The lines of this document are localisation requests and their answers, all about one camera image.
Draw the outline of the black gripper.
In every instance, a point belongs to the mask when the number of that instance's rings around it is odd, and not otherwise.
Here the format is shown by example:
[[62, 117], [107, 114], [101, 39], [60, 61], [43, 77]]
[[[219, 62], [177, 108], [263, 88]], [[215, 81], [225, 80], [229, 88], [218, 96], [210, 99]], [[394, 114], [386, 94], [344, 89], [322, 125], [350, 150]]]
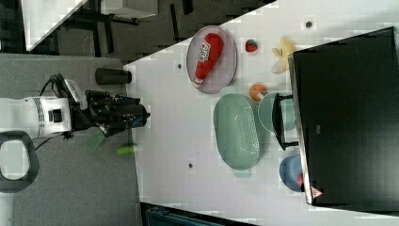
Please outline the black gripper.
[[144, 127], [151, 116], [139, 98], [87, 90], [85, 100], [88, 103], [86, 109], [72, 108], [74, 132], [98, 127], [105, 137], [111, 137], [127, 129]]

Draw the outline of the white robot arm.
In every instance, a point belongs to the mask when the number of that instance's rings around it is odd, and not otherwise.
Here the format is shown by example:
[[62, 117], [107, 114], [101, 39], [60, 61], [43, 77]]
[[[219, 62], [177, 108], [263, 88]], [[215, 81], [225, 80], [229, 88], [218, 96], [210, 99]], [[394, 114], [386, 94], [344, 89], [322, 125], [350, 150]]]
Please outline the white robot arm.
[[30, 186], [37, 178], [40, 162], [36, 154], [37, 138], [72, 137], [77, 131], [97, 127], [104, 137], [125, 130], [143, 127], [151, 113], [138, 98], [106, 91], [87, 90], [77, 101], [73, 97], [26, 97], [1, 100], [1, 143], [20, 143], [14, 150], [26, 151], [27, 172], [17, 178], [1, 176], [1, 191], [17, 193]]

